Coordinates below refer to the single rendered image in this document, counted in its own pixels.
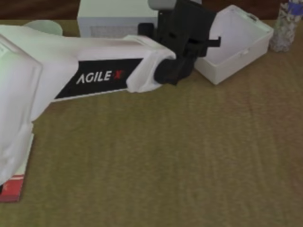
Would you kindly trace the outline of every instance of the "white lid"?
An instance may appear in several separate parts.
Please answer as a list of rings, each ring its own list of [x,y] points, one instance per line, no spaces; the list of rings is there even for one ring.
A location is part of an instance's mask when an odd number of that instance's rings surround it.
[[[81,0],[78,17],[157,17],[148,0]]]

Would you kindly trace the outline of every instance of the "water bottle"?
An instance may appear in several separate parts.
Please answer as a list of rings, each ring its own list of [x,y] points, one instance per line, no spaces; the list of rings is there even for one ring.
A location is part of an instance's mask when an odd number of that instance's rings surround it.
[[[280,5],[270,49],[287,52],[294,41],[295,31],[303,15],[303,0],[286,0]]]

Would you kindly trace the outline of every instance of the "white arm segment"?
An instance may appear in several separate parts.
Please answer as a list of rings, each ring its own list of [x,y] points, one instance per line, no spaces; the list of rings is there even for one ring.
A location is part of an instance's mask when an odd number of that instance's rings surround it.
[[[0,26],[0,185],[22,164],[32,122],[75,75],[79,61],[137,58],[143,60],[127,80],[129,92],[159,88],[157,66],[176,55],[143,36],[74,38]]]

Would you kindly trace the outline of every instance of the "agile x logo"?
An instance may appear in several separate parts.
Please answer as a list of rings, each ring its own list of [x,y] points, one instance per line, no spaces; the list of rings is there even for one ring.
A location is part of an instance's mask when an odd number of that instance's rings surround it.
[[[56,99],[126,89],[126,81],[142,59],[80,61],[75,76]]]

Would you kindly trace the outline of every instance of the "clear plastic bottle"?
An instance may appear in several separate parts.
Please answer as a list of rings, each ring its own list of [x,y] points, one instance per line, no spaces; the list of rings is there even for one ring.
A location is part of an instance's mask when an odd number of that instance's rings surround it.
[[[284,0],[281,3],[274,36],[269,44],[273,51],[287,52],[290,50],[302,15],[303,0]]]

